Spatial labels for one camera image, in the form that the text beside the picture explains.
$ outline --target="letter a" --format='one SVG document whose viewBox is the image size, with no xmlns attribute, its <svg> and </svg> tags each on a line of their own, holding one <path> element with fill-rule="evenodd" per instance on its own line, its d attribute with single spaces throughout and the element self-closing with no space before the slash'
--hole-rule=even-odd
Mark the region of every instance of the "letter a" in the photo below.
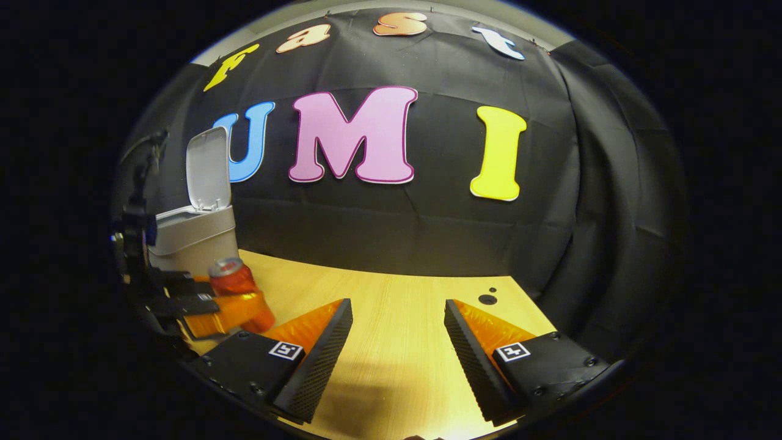
<svg viewBox="0 0 782 440">
<path fill-rule="evenodd" d="M 308 27 L 303 31 L 296 32 L 288 37 L 288 41 L 282 43 L 277 48 L 277 53 L 288 52 L 301 46 L 312 46 L 319 43 L 331 35 L 328 34 L 328 30 L 331 29 L 331 24 L 318 24 L 317 26 Z"/>
</svg>

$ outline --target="textured rubber pad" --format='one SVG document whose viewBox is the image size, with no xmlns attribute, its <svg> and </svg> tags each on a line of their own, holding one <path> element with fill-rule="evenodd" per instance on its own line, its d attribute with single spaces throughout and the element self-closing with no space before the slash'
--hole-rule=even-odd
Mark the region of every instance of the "textured rubber pad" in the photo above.
<svg viewBox="0 0 782 440">
<path fill-rule="evenodd" d="M 274 400 L 273 411 L 298 424 L 312 422 L 352 325 L 353 309 L 350 299 L 345 298 L 312 351 Z"/>
<path fill-rule="evenodd" d="M 453 300 L 445 301 L 444 324 L 483 419 L 499 426 L 518 417 L 519 402 L 513 391 L 486 356 Z"/>
</svg>

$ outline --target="yellow letter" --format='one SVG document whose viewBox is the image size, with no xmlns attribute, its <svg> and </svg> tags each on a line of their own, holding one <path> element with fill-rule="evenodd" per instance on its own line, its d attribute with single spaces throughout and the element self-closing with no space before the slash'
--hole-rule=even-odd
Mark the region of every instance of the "yellow letter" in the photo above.
<svg viewBox="0 0 782 440">
<path fill-rule="evenodd" d="M 386 14 L 373 31 L 376 35 L 417 35 L 426 31 L 426 25 L 421 23 L 424 20 L 426 16 L 421 13 Z"/>
<path fill-rule="evenodd" d="M 478 107 L 478 117 L 486 124 L 486 146 L 481 173 L 470 182 L 470 191 L 487 199 L 515 200 L 518 134 L 527 123 L 513 112 L 490 106 Z"/>
<path fill-rule="evenodd" d="M 206 85 L 203 91 L 205 92 L 210 88 L 214 87 L 215 85 L 218 85 L 221 82 L 223 82 L 223 80 L 227 78 L 225 74 L 229 70 L 234 70 L 234 67 L 237 67 L 239 63 L 242 62 L 242 60 L 244 59 L 244 55 L 254 51 L 255 49 L 258 49 L 258 43 L 251 45 L 249 48 L 244 49 L 239 53 L 229 56 L 225 61 L 223 61 L 223 65 L 220 66 L 220 69 L 217 71 L 216 74 L 214 74 L 214 78 L 212 78 L 212 81 L 209 81 L 209 84 Z"/>
<path fill-rule="evenodd" d="M 280 47 L 277 48 L 277 53 L 288 52 L 299 46 L 311 46 L 315 43 L 319 43 L 330 36 L 328 30 L 331 29 L 331 27 L 331 24 L 318 24 L 317 26 L 308 27 L 301 32 L 296 32 L 288 37 L 288 41 L 282 43 Z"/>
</svg>

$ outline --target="table surface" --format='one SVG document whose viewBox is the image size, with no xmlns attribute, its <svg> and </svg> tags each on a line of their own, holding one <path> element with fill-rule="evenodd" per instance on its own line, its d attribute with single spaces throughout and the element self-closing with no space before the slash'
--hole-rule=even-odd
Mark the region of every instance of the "table surface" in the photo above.
<svg viewBox="0 0 782 440">
<path fill-rule="evenodd" d="M 458 299 L 536 336 L 555 330 L 510 276 L 408 276 L 308 265 L 239 251 L 277 318 L 275 326 L 350 298 L 353 326 L 311 424 L 334 439 L 459 440 L 494 427 L 478 403 L 443 325 L 446 299 Z M 493 287 L 497 291 L 490 293 Z M 494 305 L 478 301 L 482 294 Z M 224 338 L 192 342 L 200 355 Z"/>
</svg>

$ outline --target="letter m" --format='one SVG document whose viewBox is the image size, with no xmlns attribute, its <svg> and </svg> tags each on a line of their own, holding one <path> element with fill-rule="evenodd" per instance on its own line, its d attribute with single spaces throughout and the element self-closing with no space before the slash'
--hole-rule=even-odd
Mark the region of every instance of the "letter m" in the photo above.
<svg viewBox="0 0 782 440">
<path fill-rule="evenodd" d="M 332 174 L 345 177 L 364 140 L 364 160 L 356 176 L 365 182 L 405 183 L 413 179 L 407 162 L 405 126 L 407 109 L 418 98 L 408 87 L 380 87 L 371 91 L 351 121 L 328 92 L 302 96 L 293 103 L 299 111 L 296 163 L 288 171 L 295 182 L 320 180 L 325 169 L 317 162 L 317 145 Z"/>
</svg>

